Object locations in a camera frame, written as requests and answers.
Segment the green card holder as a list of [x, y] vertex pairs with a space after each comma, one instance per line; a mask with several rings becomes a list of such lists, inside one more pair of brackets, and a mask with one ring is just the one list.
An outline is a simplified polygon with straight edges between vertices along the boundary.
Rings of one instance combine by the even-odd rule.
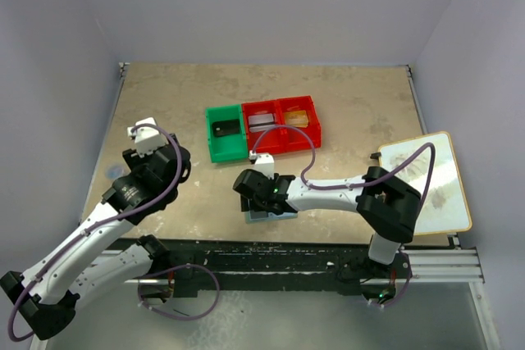
[[243, 213], [245, 222], [247, 224], [256, 224], [276, 220], [288, 220], [298, 217], [298, 214], [296, 212], [285, 212], [280, 215], [277, 215], [266, 211], [245, 210], [243, 211]]

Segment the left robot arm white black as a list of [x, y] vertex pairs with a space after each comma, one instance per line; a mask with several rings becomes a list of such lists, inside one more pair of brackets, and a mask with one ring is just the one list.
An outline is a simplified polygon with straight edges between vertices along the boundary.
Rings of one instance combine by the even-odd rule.
[[191, 171], [190, 154], [177, 137], [144, 122], [128, 130], [135, 148], [122, 156], [128, 175], [113, 181], [88, 218], [30, 268], [9, 271], [1, 287], [13, 303], [7, 323], [11, 341], [41, 340], [63, 331], [104, 289], [143, 275], [166, 274], [169, 259], [153, 237], [133, 243], [103, 263], [95, 259], [144, 218], [164, 210]]

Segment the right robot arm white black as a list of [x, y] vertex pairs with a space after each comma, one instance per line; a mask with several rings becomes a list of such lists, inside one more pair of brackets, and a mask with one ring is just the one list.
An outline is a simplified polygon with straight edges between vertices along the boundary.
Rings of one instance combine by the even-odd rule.
[[365, 256], [366, 271], [383, 277], [394, 267], [401, 245], [413, 241], [422, 195], [380, 166], [362, 176], [344, 180], [306, 182], [294, 175], [264, 175], [243, 170], [233, 190], [241, 197], [241, 210], [270, 216], [328, 210], [358, 213], [374, 230]]

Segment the black credit card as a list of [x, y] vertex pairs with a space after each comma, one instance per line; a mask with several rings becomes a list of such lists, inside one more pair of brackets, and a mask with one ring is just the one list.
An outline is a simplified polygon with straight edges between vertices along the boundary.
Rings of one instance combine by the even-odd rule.
[[268, 220], [269, 218], [270, 216], [265, 211], [251, 211], [249, 213], [249, 219], [253, 222], [264, 221]]

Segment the gold credit card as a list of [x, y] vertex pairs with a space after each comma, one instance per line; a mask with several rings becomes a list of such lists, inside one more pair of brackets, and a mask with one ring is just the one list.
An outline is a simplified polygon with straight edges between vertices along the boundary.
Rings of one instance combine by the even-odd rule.
[[307, 128], [309, 125], [308, 113], [305, 110], [285, 111], [283, 116], [286, 125], [296, 128]]

